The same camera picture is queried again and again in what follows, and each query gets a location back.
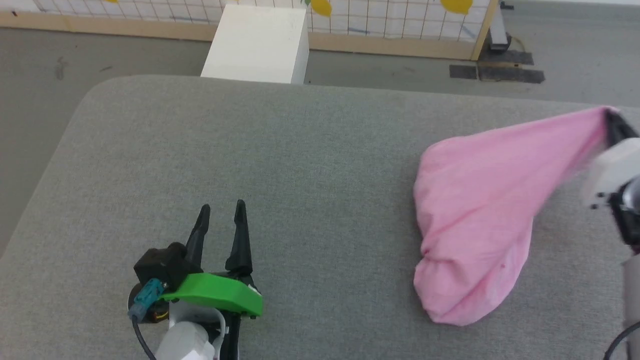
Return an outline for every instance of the blue connector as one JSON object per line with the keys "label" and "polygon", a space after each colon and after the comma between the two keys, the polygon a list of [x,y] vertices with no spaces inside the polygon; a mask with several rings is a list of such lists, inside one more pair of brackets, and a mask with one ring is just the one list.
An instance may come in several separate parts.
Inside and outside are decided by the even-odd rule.
{"label": "blue connector", "polygon": [[147,310],[160,299],[160,295],[164,293],[164,286],[158,279],[151,279],[142,287],[142,290],[133,299],[133,306],[127,312],[127,316],[133,320],[135,317],[137,321],[142,319],[147,314]]}

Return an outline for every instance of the gray fabric surface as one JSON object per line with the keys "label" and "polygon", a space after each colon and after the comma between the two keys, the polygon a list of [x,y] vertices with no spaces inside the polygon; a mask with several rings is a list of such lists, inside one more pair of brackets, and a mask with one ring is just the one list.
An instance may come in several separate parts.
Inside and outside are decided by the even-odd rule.
{"label": "gray fabric surface", "polygon": [[[167,76],[79,105],[0,259],[5,359],[142,359],[126,298],[149,247],[212,208],[222,270],[247,203],[264,316],[243,359],[598,359],[621,327],[627,250],[580,179],[536,219],[515,289],[471,326],[435,325],[412,288],[420,154],[448,137],[588,105]],[[640,109],[623,109],[640,127]],[[143,326],[155,348],[166,323]]]}

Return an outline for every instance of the pink cloth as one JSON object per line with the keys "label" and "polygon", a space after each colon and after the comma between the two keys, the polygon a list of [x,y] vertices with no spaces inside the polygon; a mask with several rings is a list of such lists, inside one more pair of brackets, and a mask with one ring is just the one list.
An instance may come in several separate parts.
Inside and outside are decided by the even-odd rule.
{"label": "pink cloth", "polygon": [[602,146],[606,109],[451,138],[422,155],[413,196],[423,258],[413,285],[434,322],[468,325],[509,294],[533,217]]}

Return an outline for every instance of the gray floor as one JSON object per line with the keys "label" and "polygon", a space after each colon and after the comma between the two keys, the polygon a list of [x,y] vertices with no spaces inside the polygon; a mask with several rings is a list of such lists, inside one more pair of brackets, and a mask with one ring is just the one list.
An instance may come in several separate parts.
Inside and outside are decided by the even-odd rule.
{"label": "gray floor", "polygon": [[[540,85],[449,79],[451,61],[312,51],[307,83],[638,106],[640,26],[517,12],[509,32],[533,52]],[[0,29],[0,254],[74,108],[117,76],[197,76],[203,42]]]}

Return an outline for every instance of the yellow part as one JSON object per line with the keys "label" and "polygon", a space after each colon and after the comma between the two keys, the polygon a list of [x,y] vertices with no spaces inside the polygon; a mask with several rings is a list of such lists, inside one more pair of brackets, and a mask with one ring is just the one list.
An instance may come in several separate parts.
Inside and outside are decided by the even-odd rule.
{"label": "yellow part", "polygon": [[442,6],[448,12],[468,14],[474,0],[441,0]]}
{"label": "yellow part", "polygon": [[162,313],[160,315],[156,314],[156,320],[162,320],[162,319],[166,318],[167,316],[169,316],[169,312],[168,311],[165,312],[165,313]]}
{"label": "yellow part", "polygon": [[327,0],[311,0],[311,9],[318,15],[331,16],[331,4]]}

